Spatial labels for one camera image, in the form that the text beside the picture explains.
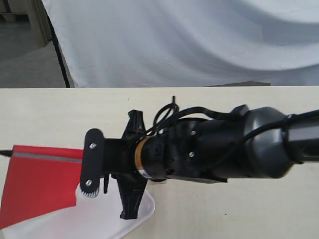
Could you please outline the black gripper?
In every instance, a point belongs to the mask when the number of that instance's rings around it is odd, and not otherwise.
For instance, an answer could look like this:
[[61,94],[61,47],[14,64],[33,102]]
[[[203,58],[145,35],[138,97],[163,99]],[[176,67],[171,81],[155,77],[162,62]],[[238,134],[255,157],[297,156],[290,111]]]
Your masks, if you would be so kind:
[[96,128],[87,131],[80,173],[82,194],[97,197],[101,178],[107,193],[109,180],[114,178],[123,208],[120,218],[136,219],[147,182],[174,174],[167,136],[159,133],[160,124],[173,114],[173,109],[159,110],[153,126],[146,129],[143,112],[131,110],[121,138],[105,138]]

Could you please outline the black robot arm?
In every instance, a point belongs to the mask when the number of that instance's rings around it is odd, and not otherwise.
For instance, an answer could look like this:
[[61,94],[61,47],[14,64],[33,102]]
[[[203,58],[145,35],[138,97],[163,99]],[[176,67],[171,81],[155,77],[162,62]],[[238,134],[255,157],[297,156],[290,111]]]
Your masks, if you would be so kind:
[[79,186],[94,198],[117,181],[121,218],[136,219],[148,181],[225,183],[232,178],[285,176],[295,164],[319,159],[319,113],[285,115],[246,105],[229,113],[204,107],[162,107],[146,129],[141,111],[129,112],[121,138],[87,131]]

